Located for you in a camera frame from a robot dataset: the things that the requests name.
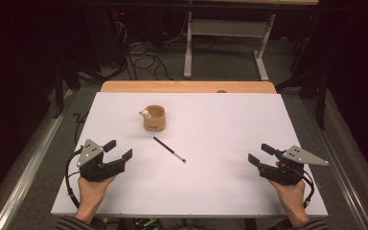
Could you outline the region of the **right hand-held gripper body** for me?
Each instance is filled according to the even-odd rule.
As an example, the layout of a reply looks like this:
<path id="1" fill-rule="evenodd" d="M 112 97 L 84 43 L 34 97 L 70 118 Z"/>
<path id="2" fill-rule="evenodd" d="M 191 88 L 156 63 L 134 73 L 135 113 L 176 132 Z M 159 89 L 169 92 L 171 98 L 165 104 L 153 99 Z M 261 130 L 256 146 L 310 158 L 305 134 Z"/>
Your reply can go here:
<path id="1" fill-rule="evenodd" d="M 327 160 L 297 146 L 286 150 L 276 149 L 274 156 L 280 165 L 274 167 L 260 163 L 258 166 L 260 177 L 286 186 L 296 185 L 303 178 L 305 165 L 329 165 Z"/>

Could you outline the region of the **person's left hand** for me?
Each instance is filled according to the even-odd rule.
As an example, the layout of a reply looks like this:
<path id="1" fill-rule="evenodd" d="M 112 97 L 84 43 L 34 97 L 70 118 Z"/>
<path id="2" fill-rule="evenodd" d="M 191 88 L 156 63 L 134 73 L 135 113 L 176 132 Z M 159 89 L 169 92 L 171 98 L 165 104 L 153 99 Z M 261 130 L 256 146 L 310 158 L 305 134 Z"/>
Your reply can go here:
<path id="1" fill-rule="evenodd" d="M 80 206 L 75 218 L 89 224 L 98 211 L 108 186 L 115 179 L 114 176 L 101 182 L 89 182 L 83 177 L 78 179 L 80 189 Z"/>

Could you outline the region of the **wooden table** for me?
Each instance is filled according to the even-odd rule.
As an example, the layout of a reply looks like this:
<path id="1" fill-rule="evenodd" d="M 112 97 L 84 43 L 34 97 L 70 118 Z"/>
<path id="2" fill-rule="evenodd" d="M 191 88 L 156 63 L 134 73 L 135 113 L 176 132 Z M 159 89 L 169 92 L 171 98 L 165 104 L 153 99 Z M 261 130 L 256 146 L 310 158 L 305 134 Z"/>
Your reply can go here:
<path id="1" fill-rule="evenodd" d="M 102 92 L 129 93 L 269 93 L 276 94 L 269 81 L 192 81 L 192 80 L 109 80 Z"/>

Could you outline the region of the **person's right hand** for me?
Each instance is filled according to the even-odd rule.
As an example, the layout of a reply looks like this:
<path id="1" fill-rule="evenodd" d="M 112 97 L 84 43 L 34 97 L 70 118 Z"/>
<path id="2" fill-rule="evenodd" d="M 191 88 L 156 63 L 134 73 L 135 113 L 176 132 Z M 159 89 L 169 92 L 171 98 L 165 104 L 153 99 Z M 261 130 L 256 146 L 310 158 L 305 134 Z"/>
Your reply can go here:
<path id="1" fill-rule="evenodd" d="M 271 180 L 269 180 L 269 183 L 275 188 L 283 209 L 293 227 L 301 227 L 310 221 L 303 205 L 305 192 L 305 183 L 303 181 L 299 181 L 292 186 L 285 186 Z"/>

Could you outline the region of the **white table board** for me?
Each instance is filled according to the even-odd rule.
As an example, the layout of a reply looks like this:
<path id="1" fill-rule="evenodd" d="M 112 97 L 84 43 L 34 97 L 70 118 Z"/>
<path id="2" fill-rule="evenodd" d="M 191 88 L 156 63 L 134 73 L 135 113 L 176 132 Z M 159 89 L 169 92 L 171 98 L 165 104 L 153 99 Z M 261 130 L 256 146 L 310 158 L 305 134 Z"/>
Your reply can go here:
<path id="1" fill-rule="evenodd" d="M 145 130 L 139 114 L 153 104 L 165 108 L 160 132 Z M 299 142 L 282 97 L 258 93 L 100 92 L 80 135 L 87 139 L 116 141 L 106 162 L 133 149 L 99 209 L 124 218 L 279 217 L 284 211 L 276 192 L 248 154 L 272 165 L 276 159 L 262 144 L 286 150 Z"/>

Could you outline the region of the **aluminium floor rail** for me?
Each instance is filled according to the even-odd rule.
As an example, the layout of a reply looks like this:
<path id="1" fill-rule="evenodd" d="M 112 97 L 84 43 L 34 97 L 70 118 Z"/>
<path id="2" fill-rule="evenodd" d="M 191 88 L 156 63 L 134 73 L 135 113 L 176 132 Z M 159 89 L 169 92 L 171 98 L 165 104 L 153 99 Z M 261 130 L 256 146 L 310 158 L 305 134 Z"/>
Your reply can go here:
<path id="1" fill-rule="evenodd" d="M 17 211 L 35 180 L 37 172 L 46 156 L 56 132 L 63 120 L 62 113 L 75 97 L 75 90 L 66 90 L 64 105 L 57 115 L 55 93 L 49 94 L 52 103 L 47 114 L 37 126 L 26 147 L 21 151 L 9 174 L 0 186 L 0 230 L 8 230 Z"/>
<path id="2" fill-rule="evenodd" d="M 366 214 L 361 201 L 359 200 L 357 191 L 353 187 L 351 180 L 343 169 L 336 152 L 332 146 L 331 140 L 325 130 L 321 128 L 316 120 L 316 112 L 314 106 L 309 100 L 302 101 L 303 107 L 308 111 L 311 122 L 313 123 L 316 132 L 318 133 L 322 146 L 325 149 L 330 166 L 333 169 L 333 174 L 341 193 L 346 200 L 349 209 L 356 221 L 359 230 L 368 230 L 368 215 Z"/>

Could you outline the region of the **white metal desk frame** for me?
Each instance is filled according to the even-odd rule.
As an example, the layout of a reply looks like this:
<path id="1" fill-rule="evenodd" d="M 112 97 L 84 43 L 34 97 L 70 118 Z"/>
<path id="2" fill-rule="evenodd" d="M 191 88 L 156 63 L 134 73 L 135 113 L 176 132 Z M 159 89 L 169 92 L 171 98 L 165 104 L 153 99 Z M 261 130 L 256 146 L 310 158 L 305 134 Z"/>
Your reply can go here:
<path id="1" fill-rule="evenodd" d="M 261 40 L 259 50 L 253 52 L 255 63 L 258 69 L 259 77 L 262 81 L 268 81 L 268 75 L 265 70 L 263 55 L 267 45 L 276 15 L 271 14 L 265 22 L 247 22 L 234 20 L 218 19 L 193 19 L 193 13 L 187 13 L 187 38 L 186 53 L 184 60 L 185 79 L 192 76 L 193 48 L 192 41 L 194 35 L 211 36 L 231 36 L 231 37 L 253 37 Z"/>

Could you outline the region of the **black pen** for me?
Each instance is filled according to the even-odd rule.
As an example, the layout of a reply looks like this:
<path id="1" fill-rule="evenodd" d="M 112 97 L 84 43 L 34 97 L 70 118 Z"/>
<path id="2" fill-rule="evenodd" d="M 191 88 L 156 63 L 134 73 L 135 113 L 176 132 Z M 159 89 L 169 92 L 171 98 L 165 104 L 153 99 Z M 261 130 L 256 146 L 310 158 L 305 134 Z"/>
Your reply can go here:
<path id="1" fill-rule="evenodd" d="M 183 163 L 187 163 L 187 160 L 182 157 L 181 155 L 179 155 L 176 151 L 174 151 L 173 149 L 171 149 L 169 146 L 167 146 L 165 143 L 163 143 L 160 139 L 158 139 L 157 137 L 153 136 L 152 137 L 158 144 L 160 144 L 163 148 L 165 148 L 167 151 L 169 151 L 172 155 L 174 155 L 177 159 L 179 159 L 181 162 Z"/>

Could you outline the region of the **wooden pen holder cup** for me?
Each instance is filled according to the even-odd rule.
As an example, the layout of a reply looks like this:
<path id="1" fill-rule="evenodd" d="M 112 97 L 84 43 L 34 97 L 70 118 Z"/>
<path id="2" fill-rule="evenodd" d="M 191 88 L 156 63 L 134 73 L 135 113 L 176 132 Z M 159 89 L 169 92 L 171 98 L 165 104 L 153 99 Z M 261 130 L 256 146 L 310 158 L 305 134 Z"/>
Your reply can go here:
<path id="1" fill-rule="evenodd" d="M 139 114 L 144 119 L 144 129 L 152 132 L 160 132 L 166 126 L 166 112 L 161 105 L 148 105 Z"/>

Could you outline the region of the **device with green display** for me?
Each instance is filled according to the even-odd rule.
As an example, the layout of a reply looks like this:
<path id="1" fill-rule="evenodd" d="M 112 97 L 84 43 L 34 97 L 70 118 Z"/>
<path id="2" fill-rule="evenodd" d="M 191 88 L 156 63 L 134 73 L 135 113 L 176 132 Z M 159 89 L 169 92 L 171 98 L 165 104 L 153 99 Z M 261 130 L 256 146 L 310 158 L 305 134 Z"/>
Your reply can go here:
<path id="1" fill-rule="evenodd" d="M 162 230 L 157 218 L 136 218 L 134 220 L 135 230 Z"/>

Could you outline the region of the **black metal stand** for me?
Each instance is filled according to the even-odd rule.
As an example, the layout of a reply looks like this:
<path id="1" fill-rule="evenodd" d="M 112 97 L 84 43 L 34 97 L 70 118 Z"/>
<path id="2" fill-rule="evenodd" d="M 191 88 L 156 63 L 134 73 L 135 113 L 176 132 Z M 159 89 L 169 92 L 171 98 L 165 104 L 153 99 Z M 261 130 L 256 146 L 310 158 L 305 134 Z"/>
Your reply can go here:
<path id="1" fill-rule="evenodd" d="M 78 77 L 76 65 L 70 60 L 62 60 L 55 68 L 55 92 L 56 92 L 56 113 L 57 119 L 64 108 L 63 84 L 66 83 L 69 89 L 79 90 L 81 82 Z"/>
<path id="2" fill-rule="evenodd" d="M 325 99 L 327 91 L 327 47 L 322 48 L 320 38 L 321 16 L 313 16 L 310 20 L 310 38 L 306 42 L 301 55 L 296 59 L 294 69 L 289 80 L 275 86 L 277 91 L 288 87 L 300 86 L 299 95 L 302 99 L 316 99 L 315 119 L 319 127 L 325 129 Z"/>

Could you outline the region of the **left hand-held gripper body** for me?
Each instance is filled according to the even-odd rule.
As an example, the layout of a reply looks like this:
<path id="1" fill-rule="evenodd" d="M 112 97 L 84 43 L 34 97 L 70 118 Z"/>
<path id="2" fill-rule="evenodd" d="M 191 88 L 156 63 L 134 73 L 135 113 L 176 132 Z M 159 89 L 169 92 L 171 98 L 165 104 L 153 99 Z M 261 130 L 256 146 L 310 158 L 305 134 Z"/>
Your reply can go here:
<path id="1" fill-rule="evenodd" d="M 126 162 L 120 158 L 109 163 L 104 162 L 103 146 L 87 139 L 81 147 L 77 167 L 80 176 L 89 182 L 101 182 L 125 171 Z"/>

